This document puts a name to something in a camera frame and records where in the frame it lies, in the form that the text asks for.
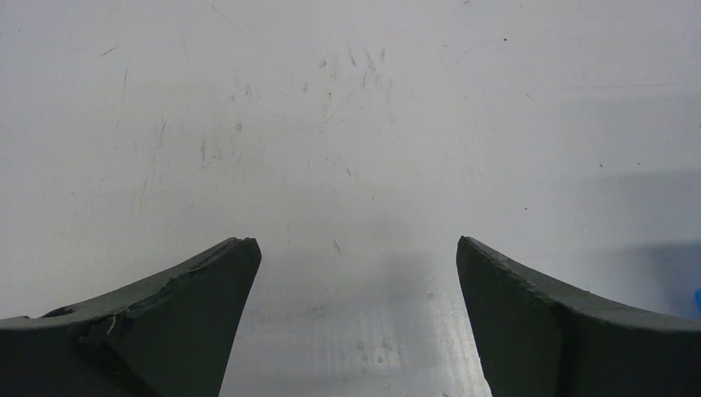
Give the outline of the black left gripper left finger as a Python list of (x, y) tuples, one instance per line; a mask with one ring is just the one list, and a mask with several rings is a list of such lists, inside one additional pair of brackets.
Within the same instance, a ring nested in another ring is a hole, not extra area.
[(217, 396), (261, 263), (229, 238), (38, 318), (1, 322), (4, 396)]

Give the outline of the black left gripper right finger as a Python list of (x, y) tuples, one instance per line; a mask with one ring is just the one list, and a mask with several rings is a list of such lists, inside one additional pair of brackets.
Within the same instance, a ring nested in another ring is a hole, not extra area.
[(698, 320), (605, 299), (473, 237), (456, 268), (492, 395), (699, 395)]

